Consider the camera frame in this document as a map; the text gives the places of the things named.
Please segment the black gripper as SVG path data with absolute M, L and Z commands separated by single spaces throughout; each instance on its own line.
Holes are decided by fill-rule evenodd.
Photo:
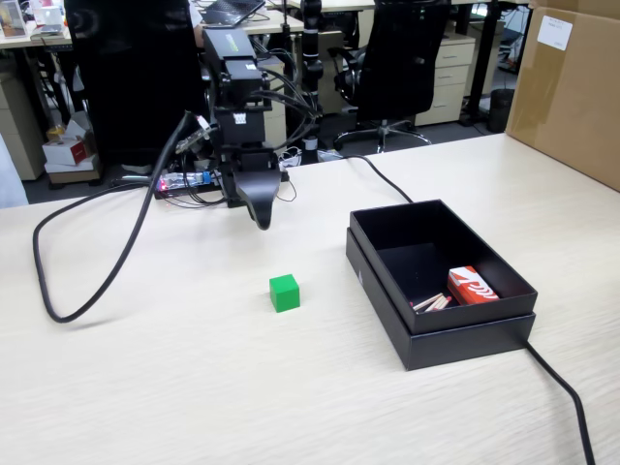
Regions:
M 246 206 L 262 231 L 269 229 L 281 183 L 273 147 L 266 142 L 264 114 L 271 107 L 215 107 L 213 147 L 227 207 Z

